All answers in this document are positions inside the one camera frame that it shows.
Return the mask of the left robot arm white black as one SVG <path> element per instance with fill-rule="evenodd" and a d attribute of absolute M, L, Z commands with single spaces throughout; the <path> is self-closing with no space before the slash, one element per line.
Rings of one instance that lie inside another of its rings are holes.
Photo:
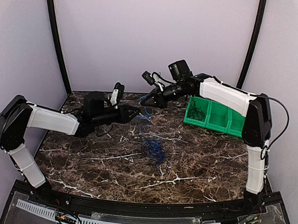
<path fill-rule="evenodd" d="M 47 187 L 46 177 L 25 145 L 26 129 L 40 128 L 85 138 L 99 126 L 128 123 L 139 114 L 139 108 L 120 105 L 120 99 L 121 94 L 116 92 L 110 99 L 102 92 L 91 92 L 73 114 L 38 106 L 17 95 L 0 113 L 0 149 L 9 154 L 44 205 L 55 201 L 55 193 Z"/>

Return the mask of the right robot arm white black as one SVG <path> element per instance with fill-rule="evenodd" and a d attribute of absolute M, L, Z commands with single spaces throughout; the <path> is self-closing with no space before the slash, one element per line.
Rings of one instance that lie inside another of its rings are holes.
<path fill-rule="evenodd" d="M 265 182 L 269 165 L 270 136 L 272 117 L 269 97 L 262 93 L 255 95 L 237 89 L 216 78 L 199 73 L 193 75 L 185 60 L 176 61 L 168 66 L 173 82 L 163 85 L 163 79 L 157 72 L 145 71 L 142 78 L 155 86 L 141 101 L 142 106 L 164 109 L 169 101 L 183 96 L 197 96 L 222 104 L 245 118 L 242 139 L 248 151 L 248 180 L 244 199 L 239 210 L 250 214 L 264 201 Z"/>

